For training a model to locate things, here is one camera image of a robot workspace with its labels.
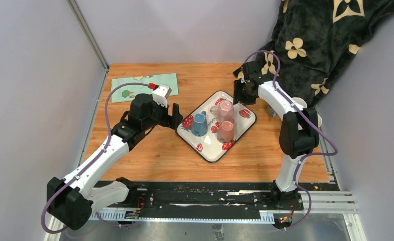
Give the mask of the blue dotted mug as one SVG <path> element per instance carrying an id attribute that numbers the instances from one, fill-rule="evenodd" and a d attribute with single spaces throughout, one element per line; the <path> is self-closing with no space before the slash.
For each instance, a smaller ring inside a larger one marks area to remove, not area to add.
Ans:
<path id="1" fill-rule="evenodd" d="M 202 111 L 201 113 L 195 114 L 191 127 L 191 132 L 193 135 L 197 137 L 201 137 L 207 134 L 208 122 L 206 116 L 207 116 L 206 111 Z"/>

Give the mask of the yellow-green faceted mug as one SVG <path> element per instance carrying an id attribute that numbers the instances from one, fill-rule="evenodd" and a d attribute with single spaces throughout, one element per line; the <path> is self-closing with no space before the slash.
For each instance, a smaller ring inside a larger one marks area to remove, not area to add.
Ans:
<path id="1" fill-rule="evenodd" d="M 295 103 L 299 104 L 302 108 L 307 108 L 307 107 L 308 107 L 307 104 L 306 104 L 306 102 L 305 102 L 303 99 L 301 99 L 301 98 L 293 97 L 292 100 L 293 100 Z"/>

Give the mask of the grey-blue small mug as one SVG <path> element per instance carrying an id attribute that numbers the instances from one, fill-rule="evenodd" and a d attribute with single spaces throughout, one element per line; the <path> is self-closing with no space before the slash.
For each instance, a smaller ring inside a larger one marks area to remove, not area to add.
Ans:
<path id="1" fill-rule="evenodd" d="M 268 114 L 270 115 L 271 118 L 275 118 L 277 116 L 277 113 L 272 107 L 268 108 Z"/>

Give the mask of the light pink faceted mug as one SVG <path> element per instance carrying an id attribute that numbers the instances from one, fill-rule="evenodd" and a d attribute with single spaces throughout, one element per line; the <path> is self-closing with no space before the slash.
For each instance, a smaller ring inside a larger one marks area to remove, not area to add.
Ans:
<path id="1" fill-rule="evenodd" d="M 224 100 L 218 105 L 212 106 L 210 108 L 210 113 L 215 115 L 216 120 L 220 123 L 224 121 L 234 122 L 234 106 L 228 100 Z"/>

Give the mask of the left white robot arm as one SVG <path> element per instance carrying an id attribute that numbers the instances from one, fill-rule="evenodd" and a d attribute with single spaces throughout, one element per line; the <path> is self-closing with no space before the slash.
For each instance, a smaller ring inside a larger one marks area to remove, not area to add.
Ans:
<path id="1" fill-rule="evenodd" d="M 47 183 L 47 203 L 41 221 L 48 213 L 63 223 L 65 229 L 79 230 L 97 211 L 112 204 L 133 207 L 138 200 L 137 187 L 127 178 L 117 178 L 105 187 L 95 185 L 155 126 L 178 127 L 183 119 L 178 104 L 171 106 L 172 115 L 169 115 L 169 105 L 160 102 L 155 94 L 136 95 L 130 109 L 117 124 L 108 127 L 107 138 L 84 163 L 62 179 L 53 177 Z"/>

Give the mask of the black glossy mug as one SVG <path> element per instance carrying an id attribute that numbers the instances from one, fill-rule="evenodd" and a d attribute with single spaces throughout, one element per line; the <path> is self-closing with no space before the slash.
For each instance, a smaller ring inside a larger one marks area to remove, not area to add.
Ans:
<path id="1" fill-rule="evenodd" d="M 317 115 L 317 126 L 320 128 L 322 123 L 323 123 L 323 120 L 322 120 L 321 116 L 318 114 Z"/>

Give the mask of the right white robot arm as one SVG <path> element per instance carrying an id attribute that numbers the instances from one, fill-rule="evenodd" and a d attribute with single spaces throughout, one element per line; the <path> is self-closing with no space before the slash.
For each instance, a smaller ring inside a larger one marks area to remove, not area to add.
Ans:
<path id="1" fill-rule="evenodd" d="M 240 72 L 242 76 L 234 82 L 233 103 L 254 105 L 260 98 L 282 121 L 279 144 L 284 155 L 268 198 L 274 208 L 281 210 L 298 198 L 297 185 L 305 156 L 319 144 L 318 114 L 285 94 L 262 73 L 257 61 L 242 64 Z"/>

